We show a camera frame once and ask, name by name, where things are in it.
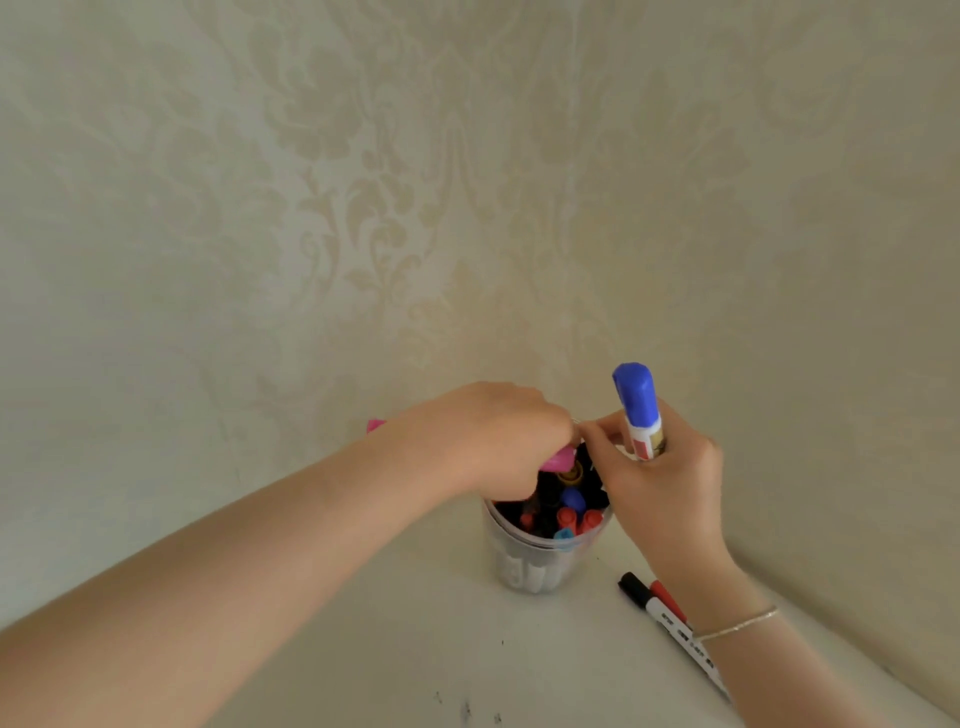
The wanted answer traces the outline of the black capped white marker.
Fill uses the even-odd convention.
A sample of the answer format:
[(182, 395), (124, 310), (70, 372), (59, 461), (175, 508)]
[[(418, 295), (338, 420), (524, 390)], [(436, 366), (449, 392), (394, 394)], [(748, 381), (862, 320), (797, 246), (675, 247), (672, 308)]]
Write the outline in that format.
[(726, 685), (707, 650), (693, 636), (690, 626), (684, 621), (682, 615), (673, 611), (672, 602), (661, 599), (661, 596), (666, 596), (667, 592), (663, 588), (656, 590), (647, 586), (632, 572), (625, 572), (620, 577), (618, 588), (637, 608), (645, 612), (689, 659), (696, 663), (726, 701), (731, 702)]

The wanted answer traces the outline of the person's left hand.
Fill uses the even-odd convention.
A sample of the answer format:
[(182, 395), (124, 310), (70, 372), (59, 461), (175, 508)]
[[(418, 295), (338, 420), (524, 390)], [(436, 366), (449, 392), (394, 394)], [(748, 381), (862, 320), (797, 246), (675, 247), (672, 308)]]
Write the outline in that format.
[(521, 501), (533, 494), (539, 472), (522, 466), (522, 408), (534, 399), (551, 403), (532, 386), (477, 381), (390, 417), (376, 434), (395, 447), (392, 464), (412, 458), (445, 494)]

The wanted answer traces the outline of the blue capped white marker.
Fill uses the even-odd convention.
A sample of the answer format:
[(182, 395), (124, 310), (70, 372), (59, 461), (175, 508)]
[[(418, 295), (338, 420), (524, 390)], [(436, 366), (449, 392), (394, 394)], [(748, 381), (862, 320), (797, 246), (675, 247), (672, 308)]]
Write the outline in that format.
[(618, 365), (611, 376), (624, 410), (634, 456), (651, 461), (665, 450), (663, 420), (651, 370), (639, 362)]

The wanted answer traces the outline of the red capped white marker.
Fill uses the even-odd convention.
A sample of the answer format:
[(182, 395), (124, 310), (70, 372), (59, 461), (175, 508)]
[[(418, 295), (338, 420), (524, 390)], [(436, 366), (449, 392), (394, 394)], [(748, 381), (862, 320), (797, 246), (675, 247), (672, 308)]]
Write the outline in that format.
[(652, 581), (649, 585), (649, 590), (651, 591), (652, 595), (659, 600), (674, 617), (679, 619), (682, 624), (690, 625), (689, 620), (685, 616), (683, 610), (660, 580)]

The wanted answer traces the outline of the person's right hand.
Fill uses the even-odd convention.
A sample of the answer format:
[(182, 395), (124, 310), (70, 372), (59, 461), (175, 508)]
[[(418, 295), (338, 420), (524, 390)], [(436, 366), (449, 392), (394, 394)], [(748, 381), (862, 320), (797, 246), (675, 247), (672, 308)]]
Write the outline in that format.
[(590, 453), (614, 514), (653, 574), (671, 591), (728, 570), (721, 520), (723, 453), (659, 402), (664, 451), (651, 461), (618, 448)]

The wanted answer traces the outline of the person's left forearm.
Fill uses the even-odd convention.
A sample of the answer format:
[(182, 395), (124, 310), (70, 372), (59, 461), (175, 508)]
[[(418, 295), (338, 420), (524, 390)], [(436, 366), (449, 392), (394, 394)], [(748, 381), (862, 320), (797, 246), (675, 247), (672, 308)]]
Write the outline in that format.
[(0, 728), (199, 728), (470, 449), (390, 422), (72, 588), (0, 632)]

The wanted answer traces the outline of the clear plastic cup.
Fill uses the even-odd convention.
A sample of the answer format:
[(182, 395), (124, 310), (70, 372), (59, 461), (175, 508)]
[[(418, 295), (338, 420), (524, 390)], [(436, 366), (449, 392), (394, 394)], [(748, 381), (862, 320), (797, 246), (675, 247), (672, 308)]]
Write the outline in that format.
[(498, 523), (487, 508), (489, 502), (483, 501), (482, 521), (492, 572), (503, 586), (535, 596), (554, 593), (567, 583), (586, 562), (595, 542), (614, 517), (610, 508), (606, 523), (596, 531), (578, 539), (547, 540), (546, 544), (535, 545)]

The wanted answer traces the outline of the bunch of markers in cup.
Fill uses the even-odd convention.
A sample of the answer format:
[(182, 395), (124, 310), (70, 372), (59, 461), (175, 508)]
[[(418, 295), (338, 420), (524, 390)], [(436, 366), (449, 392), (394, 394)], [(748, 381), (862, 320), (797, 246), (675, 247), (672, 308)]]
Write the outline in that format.
[(493, 500), (486, 508), (508, 532), (536, 546), (573, 540), (600, 528), (611, 515), (611, 501), (586, 444), (576, 446), (568, 472), (538, 471), (535, 488), (522, 500)]

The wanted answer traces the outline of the person's right forearm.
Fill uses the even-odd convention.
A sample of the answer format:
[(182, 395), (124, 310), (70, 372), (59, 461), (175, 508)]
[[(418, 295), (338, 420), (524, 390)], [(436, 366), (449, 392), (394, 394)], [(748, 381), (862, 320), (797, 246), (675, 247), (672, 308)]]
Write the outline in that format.
[(856, 691), (733, 560), (678, 592), (662, 583), (704, 641), (745, 728), (958, 728), (930, 705), (896, 715), (891, 703)]

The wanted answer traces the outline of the pink marker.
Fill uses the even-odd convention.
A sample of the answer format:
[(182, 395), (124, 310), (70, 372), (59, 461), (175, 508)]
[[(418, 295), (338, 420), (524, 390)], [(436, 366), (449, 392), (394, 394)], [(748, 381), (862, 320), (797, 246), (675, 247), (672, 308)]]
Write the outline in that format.
[[(385, 419), (381, 418), (370, 418), (366, 422), (366, 434), (370, 434), (378, 428), (386, 424)], [(559, 474), (570, 472), (575, 464), (577, 457), (577, 448), (571, 445), (565, 446), (558, 450), (554, 455), (552, 455), (548, 460), (544, 461), (539, 471), (549, 474)]]

